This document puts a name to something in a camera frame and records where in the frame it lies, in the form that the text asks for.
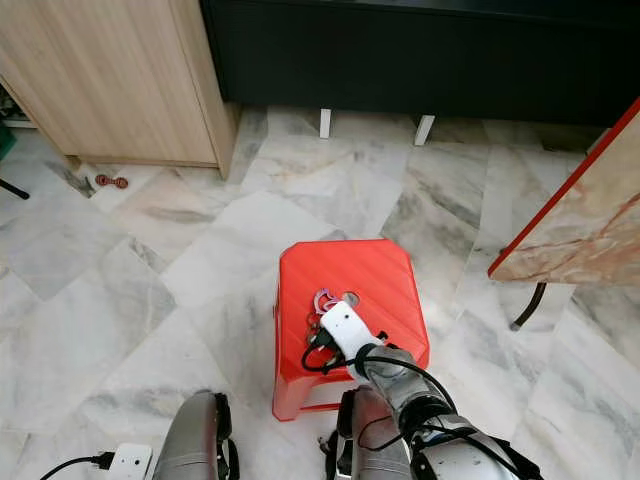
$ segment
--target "stool seat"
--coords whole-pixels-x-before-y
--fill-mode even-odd
[[[340,398],[329,404],[303,404],[317,385],[352,380],[346,368],[323,375],[301,364],[313,298],[322,288],[340,298],[355,294],[354,309],[374,335],[384,331],[390,343],[409,351],[422,368],[429,360],[427,330],[407,252],[386,239],[297,243],[280,257],[274,307],[273,415],[280,421],[295,419],[301,410],[337,408]],[[325,350],[310,355],[308,362],[321,365],[330,356]]]

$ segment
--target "black metal leg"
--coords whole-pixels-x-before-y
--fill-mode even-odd
[[[547,288],[546,283],[538,283],[536,285],[536,290],[535,292],[533,292],[533,297],[531,297],[529,305],[527,305],[527,308],[524,309],[524,311],[520,314],[516,321],[509,326],[511,330],[513,330],[514,332],[520,330],[520,327],[524,325],[524,322],[526,322],[533,314],[533,312],[536,311],[536,308],[538,308],[538,305],[540,305],[540,300],[542,300],[542,295],[544,294],[545,288]]]
[[[14,187],[10,183],[7,183],[4,180],[2,180],[1,178],[0,178],[0,187],[4,188],[5,190],[9,190],[11,193],[19,196],[20,198],[23,198],[24,200],[30,197],[30,195],[27,192],[24,192],[19,188]]]

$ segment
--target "metallic robot arm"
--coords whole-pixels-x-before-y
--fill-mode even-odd
[[[345,302],[329,310],[321,324],[350,364],[351,375],[360,383],[374,387],[386,401],[394,423],[409,447],[413,478],[542,478],[538,467],[512,450],[507,442],[489,437],[459,416],[439,383],[419,369],[408,352],[381,345],[382,342],[369,332]],[[360,398],[367,398],[367,395],[360,395]],[[375,408],[374,403],[361,400],[360,408],[368,408],[368,405]],[[397,477],[388,473],[380,476],[375,468],[370,470],[364,475],[356,474],[356,477]]]

